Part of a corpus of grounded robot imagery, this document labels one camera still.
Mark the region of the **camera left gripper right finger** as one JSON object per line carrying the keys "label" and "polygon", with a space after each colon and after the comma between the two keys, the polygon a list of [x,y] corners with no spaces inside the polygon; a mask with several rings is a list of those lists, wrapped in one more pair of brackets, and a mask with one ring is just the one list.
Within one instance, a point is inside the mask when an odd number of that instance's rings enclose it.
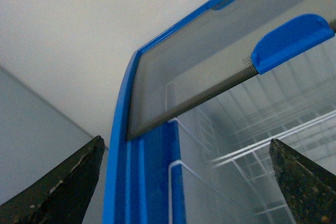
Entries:
{"label": "camera left gripper right finger", "polygon": [[269,154],[296,223],[335,223],[335,175],[278,139]]}

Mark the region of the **camera left gripper left finger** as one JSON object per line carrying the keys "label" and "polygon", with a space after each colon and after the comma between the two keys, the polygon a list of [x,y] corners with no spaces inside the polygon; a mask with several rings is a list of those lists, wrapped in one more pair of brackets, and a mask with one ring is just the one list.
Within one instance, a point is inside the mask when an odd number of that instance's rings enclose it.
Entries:
{"label": "camera left gripper left finger", "polygon": [[1,223],[82,223],[104,154],[96,136],[41,179],[1,205]]}

